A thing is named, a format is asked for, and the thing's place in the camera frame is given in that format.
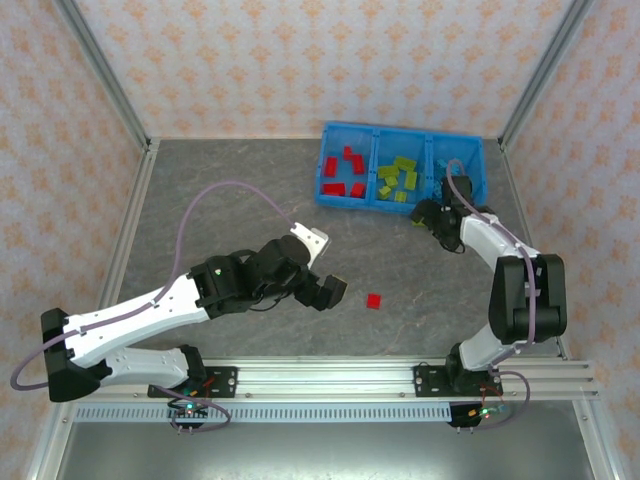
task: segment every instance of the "gray floor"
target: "gray floor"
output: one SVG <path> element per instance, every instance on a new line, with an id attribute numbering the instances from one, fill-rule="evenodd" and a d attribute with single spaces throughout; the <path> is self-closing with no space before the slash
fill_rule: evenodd
<path id="1" fill-rule="evenodd" d="M 566 480 L 593 478 L 570 402 L 460 434 L 444 423 L 231 424 L 178 436 L 161 424 L 76 424 L 59 480 Z"/>
<path id="2" fill-rule="evenodd" d="M 450 254 L 407 217 L 319 207 L 313 201 L 319 140 L 163 140 L 144 202 L 120 300 L 161 286 L 174 254 L 180 218 L 206 185 L 223 179 L 251 183 L 294 221 L 328 233 L 332 243 L 314 266 L 349 282 L 344 300 L 327 312 L 293 299 L 268 313 L 225 316 L 149 339 L 140 346 L 188 343 L 204 356 L 409 355 L 442 356 L 485 323 L 492 274 L 472 251 Z M 502 157 L 485 142 L 488 204 L 522 237 Z M 185 271 L 208 256 L 259 249 L 287 233 L 286 223 L 250 192 L 225 187 L 196 209 L 184 242 Z M 379 311 L 365 308 L 369 292 Z M 557 354 L 555 342 L 529 353 Z"/>

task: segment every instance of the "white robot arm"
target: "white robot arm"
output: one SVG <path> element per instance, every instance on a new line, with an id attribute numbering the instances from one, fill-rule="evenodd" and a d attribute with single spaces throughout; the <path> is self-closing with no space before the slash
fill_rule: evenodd
<path id="1" fill-rule="evenodd" d="M 332 308 L 342 299 L 346 283 L 329 276 L 320 286 L 310 270 L 328 245 L 326 234 L 296 223 L 291 235 L 271 240 L 259 252 L 215 256 L 191 268 L 157 303 L 153 299 L 159 290 L 96 312 L 45 312 L 41 319 L 45 341 L 79 332 L 45 351 L 50 399 L 75 400 L 100 386 L 114 384 L 197 386 L 205 378 L 196 348 L 184 345 L 157 351 L 126 347 L 166 330 L 247 311 L 267 299 L 279 302 L 294 295 L 307 307 Z M 152 308 L 130 319 L 87 330 L 149 303 Z"/>
<path id="2" fill-rule="evenodd" d="M 473 205 L 469 178 L 456 176 L 452 181 Z M 442 192 L 442 205 L 423 200 L 411 213 L 411 219 L 427 226 L 448 251 L 461 253 L 460 248 L 464 251 L 465 247 L 471 247 L 493 271 L 489 322 L 473 337 L 455 345 L 446 361 L 453 390 L 471 394 L 477 390 L 478 378 L 513 353 L 519 353 L 530 340 L 531 302 L 535 304 L 536 343 L 564 333 L 567 325 L 564 264 L 559 256 L 541 254 L 513 237 L 488 208 L 476 209 L 484 218 L 472 214 L 453 194 L 446 179 Z M 533 267 L 535 285 L 529 285 L 524 254 Z"/>

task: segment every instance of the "gray table surface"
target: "gray table surface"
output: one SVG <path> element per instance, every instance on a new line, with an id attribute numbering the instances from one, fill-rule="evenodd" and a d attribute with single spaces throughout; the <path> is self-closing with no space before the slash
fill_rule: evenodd
<path id="1" fill-rule="evenodd" d="M 194 345 L 205 357 L 269 355 L 443 356 L 487 322 L 492 273 L 479 256 L 444 251 L 407 217 L 314 203 L 319 140 L 163 140 L 128 261 L 120 301 L 160 287 L 171 271 L 180 219 L 210 183 L 236 179 L 271 196 L 294 221 L 332 243 L 314 265 L 349 282 L 343 301 L 317 312 L 294 299 L 266 313 L 228 315 L 148 339 L 138 346 Z M 488 205 L 523 237 L 500 150 L 485 142 Z M 288 231 L 262 199 L 224 187 L 205 197 L 186 229 L 185 271 L 211 255 L 257 250 Z M 382 295 L 381 309 L 365 307 Z M 554 341 L 531 354 L 558 354 Z"/>

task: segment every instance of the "orange patterned wall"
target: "orange patterned wall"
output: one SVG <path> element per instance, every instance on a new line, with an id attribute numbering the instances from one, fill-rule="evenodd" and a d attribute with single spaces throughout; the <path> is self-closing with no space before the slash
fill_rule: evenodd
<path id="1" fill-rule="evenodd" d="M 140 155 L 51 0 L 0 3 L 0 458 L 22 479 L 48 411 L 12 368 L 40 313 L 95 302 Z M 41 381 L 34 362 L 23 381 Z"/>
<path id="2" fill-rule="evenodd" d="M 497 137 L 571 0 L 80 0 L 147 133 Z"/>
<path id="3" fill-rule="evenodd" d="M 640 9 L 598 0 L 509 149 L 537 248 L 567 264 L 572 353 L 597 362 L 640 471 Z"/>

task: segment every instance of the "blue plastic tray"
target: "blue plastic tray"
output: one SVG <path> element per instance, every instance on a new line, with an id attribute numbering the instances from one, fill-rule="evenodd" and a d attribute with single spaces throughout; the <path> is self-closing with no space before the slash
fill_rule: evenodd
<path id="1" fill-rule="evenodd" d="M 350 161 L 343 158 L 344 147 L 349 146 L 354 154 L 361 154 L 365 162 L 365 174 L 354 175 Z M 338 158 L 338 171 L 334 178 L 324 176 L 327 157 Z M 401 171 L 398 187 L 391 197 L 379 200 L 377 191 L 385 185 L 377 178 L 378 167 L 393 165 L 396 156 L 414 160 L 418 182 L 414 191 L 404 189 L 406 173 Z M 341 208 L 359 208 L 408 214 L 416 203 L 424 198 L 441 200 L 440 182 L 445 175 L 446 163 L 459 159 L 473 183 L 473 199 L 483 205 L 487 198 L 487 180 L 484 166 L 484 150 L 480 137 L 443 134 L 423 130 L 377 127 L 348 123 L 329 122 L 322 136 L 322 148 L 316 170 L 315 201 L 319 205 Z M 349 197 L 355 182 L 367 187 L 365 198 Z M 324 183 L 344 183 L 346 196 L 323 195 Z M 407 201 L 394 201 L 395 193 L 407 193 Z"/>
<path id="2" fill-rule="evenodd" d="M 484 166 L 484 147 L 481 137 L 468 137 L 447 133 L 433 134 L 433 194 L 432 198 L 442 201 L 442 179 L 447 176 L 447 163 L 457 158 L 464 165 L 465 174 L 473 185 L 473 202 L 484 205 L 487 201 L 487 171 Z M 452 173 L 460 174 L 454 165 Z"/>

